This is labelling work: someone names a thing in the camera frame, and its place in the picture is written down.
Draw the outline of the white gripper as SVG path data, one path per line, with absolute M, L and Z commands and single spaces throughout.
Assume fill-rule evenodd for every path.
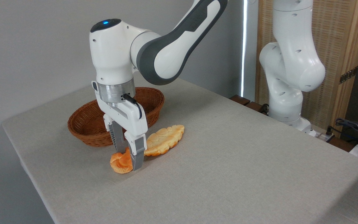
M 148 125 L 145 111 L 140 104 L 128 100 L 114 106 L 108 105 L 100 98 L 101 91 L 97 89 L 97 85 L 97 82 L 92 81 L 98 105 L 101 111 L 105 113 L 103 120 L 106 130 L 110 133 L 113 145 L 117 152 L 124 154 L 126 142 L 122 128 L 128 131 L 124 135 L 130 147 L 133 171 L 138 170 L 143 165 L 145 150 L 147 149 L 145 133 L 148 130 Z

